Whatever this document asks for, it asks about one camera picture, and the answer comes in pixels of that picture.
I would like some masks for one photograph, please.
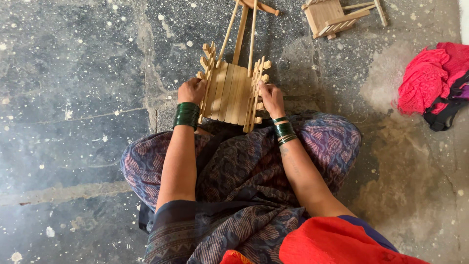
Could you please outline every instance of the green bangle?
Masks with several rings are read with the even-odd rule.
[[[290,122],[276,125],[275,132],[277,134],[278,139],[286,135],[295,133],[293,131],[293,126]]]
[[[275,123],[278,123],[278,122],[282,122],[282,121],[287,121],[287,117],[284,116],[284,117],[280,117],[280,118],[277,118],[277,119],[274,119],[272,120],[272,122],[275,124]]]
[[[287,142],[289,142],[290,140],[294,140],[294,139],[297,139],[298,137],[296,136],[296,134],[290,134],[290,135],[287,135],[285,136],[284,138],[280,139],[279,140],[279,147]]]
[[[200,107],[192,102],[182,102],[177,105],[176,117],[174,118],[173,129],[177,125],[190,125],[197,130]]]

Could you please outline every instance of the woman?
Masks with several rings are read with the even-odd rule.
[[[357,252],[361,263],[419,261],[334,197],[361,144],[353,124],[311,111],[285,118],[280,89],[260,81],[274,124],[213,136],[197,127],[205,84],[179,88],[174,131],[122,156],[126,180],[156,212],[146,263],[354,263]]]

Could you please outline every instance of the wooden craft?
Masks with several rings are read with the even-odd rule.
[[[216,48],[212,42],[209,47],[203,47],[206,57],[200,58],[200,64],[205,69],[198,72],[197,77],[207,80],[205,96],[200,103],[202,118],[210,118],[231,124],[243,125],[244,132],[250,132],[254,124],[262,122],[262,118],[256,117],[258,110],[264,109],[264,104],[258,102],[259,80],[268,81],[269,76],[263,71],[270,68],[272,62],[266,61],[265,56],[254,64],[252,77],[248,77],[248,69],[232,63],[221,62],[220,67],[215,67]]]
[[[348,15],[344,10],[362,8]],[[370,9],[377,8],[382,24],[387,25],[379,0],[347,7],[342,7],[339,0],[309,0],[302,5],[308,23],[313,31],[313,38],[325,37],[333,39],[336,33],[350,29],[360,18],[370,14]]]
[[[227,63],[222,60],[223,52],[239,5],[243,5],[243,8],[238,36],[236,38],[236,45],[234,47],[233,63]],[[258,82],[259,80],[263,80],[265,82],[269,81],[269,76],[267,74],[263,74],[263,71],[270,68],[272,62],[266,61],[265,56],[263,56],[261,60],[258,60],[254,64],[254,69],[251,70],[256,25],[256,9],[254,10],[253,15],[250,62],[248,68],[238,66],[249,6],[257,6],[257,9],[259,10],[273,13],[275,15],[279,14],[278,10],[275,11],[269,6],[258,3],[257,0],[236,0],[236,5],[228,25],[218,60],[215,60],[217,54],[214,42],[212,41],[210,46],[208,44],[204,44],[202,49],[205,56],[200,57],[200,64],[204,68],[205,72],[199,71],[197,73],[197,78],[207,80],[205,95],[200,102],[200,124],[202,123],[202,119],[205,117],[226,123],[243,125],[243,131],[248,133],[254,129],[254,124],[260,124],[262,122],[262,118],[256,117],[256,112],[258,110],[264,110],[264,104],[262,102],[258,102],[259,96],[262,96],[258,87]]]

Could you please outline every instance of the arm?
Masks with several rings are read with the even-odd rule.
[[[285,116],[283,95],[273,84],[259,82],[265,109],[272,119]],[[301,206],[311,216],[355,216],[347,207],[339,202],[329,191],[321,174],[304,149],[299,139],[290,140],[280,146],[283,168],[288,181],[295,192]]]
[[[205,95],[205,80],[191,78],[178,91],[178,103],[199,104]],[[161,173],[156,209],[175,200],[196,200],[196,151],[194,128],[190,125],[174,127]]]

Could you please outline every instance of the stone floor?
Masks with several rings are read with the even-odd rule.
[[[402,253],[469,263],[469,111],[435,133],[391,106],[419,50],[461,41],[458,0],[384,0],[388,27],[372,10],[333,40],[312,39],[301,2],[265,3],[282,14],[258,13],[254,58],[273,62],[268,73],[287,111],[340,114],[363,133],[340,200]],[[201,69],[203,43],[221,45],[233,6],[0,2],[0,262],[142,261],[139,199],[123,181],[119,158],[129,142],[171,127],[177,87]]]

